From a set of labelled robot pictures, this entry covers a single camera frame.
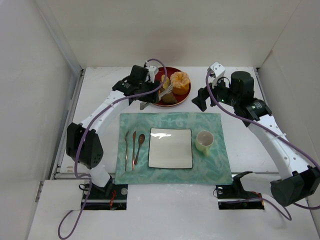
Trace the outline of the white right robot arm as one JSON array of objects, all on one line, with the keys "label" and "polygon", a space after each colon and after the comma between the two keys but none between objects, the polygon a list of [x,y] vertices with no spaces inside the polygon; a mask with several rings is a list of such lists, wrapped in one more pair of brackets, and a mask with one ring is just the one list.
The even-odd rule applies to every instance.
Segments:
[{"label": "white right robot arm", "polygon": [[192,102],[201,110],[207,109],[206,100],[231,117],[241,120],[258,138],[275,166],[279,178],[263,179],[248,171],[234,177],[240,187],[273,197],[281,206],[297,205],[313,195],[320,184],[320,165],[311,156],[290,143],[276,124],[271,109],[254,96],[254,79],[246,71],[231,74],[229,85],[224,73],[208,69],[206,86],[200,88]]}]

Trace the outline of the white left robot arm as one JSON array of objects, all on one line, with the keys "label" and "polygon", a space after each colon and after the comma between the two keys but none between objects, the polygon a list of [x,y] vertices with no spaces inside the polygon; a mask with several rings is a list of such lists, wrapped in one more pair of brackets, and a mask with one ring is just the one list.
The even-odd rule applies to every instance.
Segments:
[{"label": "white left robot arm", "polygon": [[134,65],[124,79],[119,80],[104,102],[86,119],[76,124],[72,122],[67,128],[66,154],[77,164],[89,170],[92,183],[104,188],[111,176],[102,163],[103,147],[99,132],[106,128],[113,119],[133,101],[157,103],[159,94],[146,94],[160,85],[155,77],[158,67]]}]

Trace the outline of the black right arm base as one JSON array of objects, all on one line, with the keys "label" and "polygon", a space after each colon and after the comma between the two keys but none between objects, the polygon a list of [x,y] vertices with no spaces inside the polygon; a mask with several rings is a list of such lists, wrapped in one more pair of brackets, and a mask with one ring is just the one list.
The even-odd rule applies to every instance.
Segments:
[{"label": "black right arm base", "polygon": [[246,191],[243,188],[241,179],[252,171],[245,171],[232,178],[232,184],[216,185],[212,194],[216,193],[219,210],[264,210],[262,194]]}]

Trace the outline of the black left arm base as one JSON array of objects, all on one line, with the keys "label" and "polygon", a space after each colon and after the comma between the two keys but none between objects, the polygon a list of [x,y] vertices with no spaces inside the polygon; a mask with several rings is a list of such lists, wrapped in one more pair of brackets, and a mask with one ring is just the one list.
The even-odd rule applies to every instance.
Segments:
[{"label": "black left arm base", "polygon": [[128,185],[115,184],[115,180],[110,177],[105,187],[91,186],[89,193],[89,182],[79,184],[82,191],[81,208],[89,211],[125,211],[127,209]]}]

